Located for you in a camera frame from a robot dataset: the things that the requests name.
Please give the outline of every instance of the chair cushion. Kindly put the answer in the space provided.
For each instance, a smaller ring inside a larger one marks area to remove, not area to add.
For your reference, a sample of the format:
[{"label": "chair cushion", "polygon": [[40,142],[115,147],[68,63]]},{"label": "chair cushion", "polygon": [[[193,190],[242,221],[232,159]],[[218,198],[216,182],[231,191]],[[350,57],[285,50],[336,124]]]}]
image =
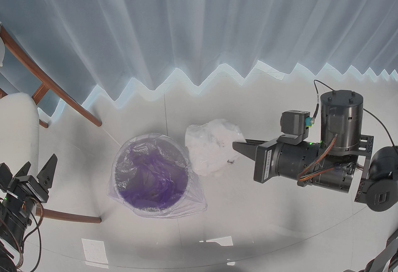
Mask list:
[{"label": "chair cushion", "polygon": [[32,98],[25,93],[0,99],[0,163],[12,174],[29,161],[29,175],[36,176],[39,163],[39,113]]}]

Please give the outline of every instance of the tiled floor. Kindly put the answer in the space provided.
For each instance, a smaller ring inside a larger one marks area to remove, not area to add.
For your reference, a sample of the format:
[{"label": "tiled floor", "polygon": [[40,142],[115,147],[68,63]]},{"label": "tiled floor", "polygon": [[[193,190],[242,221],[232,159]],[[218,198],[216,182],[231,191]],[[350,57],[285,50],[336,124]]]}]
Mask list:
[{"label": "tiled floor", "polygon": [[[252,179],[253,162],[241,157],[221,176],[200,178],[208,209],[180,219],[141,218],[107,196],[113,157],[136,135],[157,132],[184,145],[187,126],[226,118],[239,125],[246,138],[269,140],[280,134],[283,111],[314,110],[314,76],[308,70],[297,69],[277,78],[275,74],[254,70],[244,80],[219,72],[202,88],[184,76],[167,80],[155,91],[131,84],[124,100],[116,103],[100,92],[88,108],[102,120],[102,127],[65,106],[48,129],[40,129],[39,165],[53,153],[58,156],[46,206],[100,215],[103,222],[45,220],[38,271],[101,269],[85,263],[82,238],[104,241],[107,267],[117,272],[363,269],[398,228],[398,206],[375,213],[353,203],[359,172],[349,194],[300,188],[282,177],[261,185]],[[394,78],[361,76],[354,69],[344,75],[324,69],[317,78],[337,89],[361,93],[365,107],[379,116],[398,140],[398,82]],[[389,145],[381,126],[367,115],[363,133],[375,136],[375,151]],[[319,141],[319,136],[318,121],[308,139]],[[206,242],[222,237],[231,237],[233,245]],[[34,265],[37,244],[31,240],[27,245],[26,269]]]}]

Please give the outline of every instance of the crumpled plastic bag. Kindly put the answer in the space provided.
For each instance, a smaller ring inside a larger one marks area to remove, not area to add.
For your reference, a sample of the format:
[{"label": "crumpled plastic bag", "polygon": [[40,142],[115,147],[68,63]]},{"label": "crumpled plastic bag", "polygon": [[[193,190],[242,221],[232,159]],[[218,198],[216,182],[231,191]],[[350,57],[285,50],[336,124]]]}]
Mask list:
[{"label": "crumpled plastic bag", "polygon": [[170,137],[154,133],[132,138],[121,147],[108,195],[150,218],[177,218],[207,207],[186,151]]},{"label": "crumpled plastic bag", "polygon": [[212,120],[202,126],[188,126],[185,146],[193,171],[208,176],[233,164],[239,157],[232,148],[233,141],[245,141],[245,138],[238,126],[225,119]]}]

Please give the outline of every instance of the transparent plastic liner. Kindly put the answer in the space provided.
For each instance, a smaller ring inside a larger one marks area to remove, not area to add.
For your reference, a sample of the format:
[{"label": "transparent plastic liner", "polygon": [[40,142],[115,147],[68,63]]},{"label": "transparent plastic liner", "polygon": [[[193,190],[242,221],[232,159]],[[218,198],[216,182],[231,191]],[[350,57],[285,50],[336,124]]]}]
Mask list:
[{"label": "transparent plastic liner", "polygon": [[186,151],[170,137],[154,133],[132,138],[121,147],[108,195],[148,218],[177,218],[207,208]]}]

